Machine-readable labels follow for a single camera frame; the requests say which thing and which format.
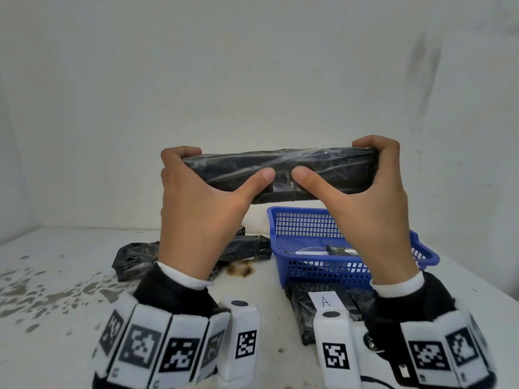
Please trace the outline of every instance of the white wall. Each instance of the white wall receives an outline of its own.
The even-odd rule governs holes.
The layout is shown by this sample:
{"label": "white wall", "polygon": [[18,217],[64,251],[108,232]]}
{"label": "white wall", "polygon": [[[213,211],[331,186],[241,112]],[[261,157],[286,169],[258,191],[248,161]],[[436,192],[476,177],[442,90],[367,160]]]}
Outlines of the white wall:
{"label": "white wall", "polygon": [[0,76],[0,245],[36,226]]}
{"label": "white wall", "polygon": [[45,225],[158,228],[165,146],[378,133],[403,144],[422,239],[519,289],[519,0],[4,0],[0,32]]}

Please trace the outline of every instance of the black dot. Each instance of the black dot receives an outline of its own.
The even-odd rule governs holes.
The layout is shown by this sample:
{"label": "black dot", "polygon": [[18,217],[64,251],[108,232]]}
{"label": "black dot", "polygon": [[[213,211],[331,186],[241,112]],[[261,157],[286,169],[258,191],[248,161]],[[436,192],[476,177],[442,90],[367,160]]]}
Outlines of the black dot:
{"label": "black dot", "polygon": [[326,318],[336,318],[338,316],[340,316],[341,313],[339,313],[338,311],[325,311],[323,313],[323,317],[326,317]]}
{"label": "black dot", "polygon": [[243,300],[233,300],[230,302],[230,304],[233,304],[233,305],[239,306],[239,307],[245,307],[245,306],[249,305],[247,302],[244,302]]}

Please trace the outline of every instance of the white sleeve cuff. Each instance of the white sleeve cuff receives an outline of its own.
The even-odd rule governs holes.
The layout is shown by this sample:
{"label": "white sleeve cuff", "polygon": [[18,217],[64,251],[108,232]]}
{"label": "white sleeve cuff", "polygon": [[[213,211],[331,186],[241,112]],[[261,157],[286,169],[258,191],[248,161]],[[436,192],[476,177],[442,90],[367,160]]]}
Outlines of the white sleeve cuff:
{"label": "white sleeve cuff", "polygon": [[376,285],[370,281],[371,287],[383,298],[399,298],[418,291],[424,285],[424,274],[420,271],[412,279],[400,284]]}
{"label": "white sleeve cuff", "polygon": [[162,270],[162,272],[168,276],[173,281],[176,281],[180,285],[185,286],[186,288],[191,288],[194,290],[203,290],[206,287],[210,287],[213,285],[211,281],[203,281],[195,279],[191,276],[188,276],[182,272],[179,272],[177,269],[174,269],[162,262],[157,262],[159,265],[159,268]]}

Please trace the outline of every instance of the black cable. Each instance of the black cable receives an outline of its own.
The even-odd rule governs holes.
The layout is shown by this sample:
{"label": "black cable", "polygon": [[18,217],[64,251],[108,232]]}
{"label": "black cable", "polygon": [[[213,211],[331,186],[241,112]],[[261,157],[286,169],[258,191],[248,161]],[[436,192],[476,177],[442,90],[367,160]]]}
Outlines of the black cable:
{"label": "black cable", "polygon": [[367,377],[366,375],[361,375],[360,380],[362,382],[378,383],[379,385],[385,386],[388,389],[394,389],[394,387],[392,387],[390,384],[373,377]]}

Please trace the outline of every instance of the paper label with letter a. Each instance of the paper label with letter a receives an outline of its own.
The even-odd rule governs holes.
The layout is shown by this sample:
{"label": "paper label with letter a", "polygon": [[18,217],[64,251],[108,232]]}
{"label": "paper label with letter a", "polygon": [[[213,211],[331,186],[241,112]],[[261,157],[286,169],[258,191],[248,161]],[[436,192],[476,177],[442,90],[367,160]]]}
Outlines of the paper label with letter a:
{"label": "paper label with letter a", "polygon": [[335,291],[308,292],[315,309],[320,311],[324,308],[344,308],[343,303]]}

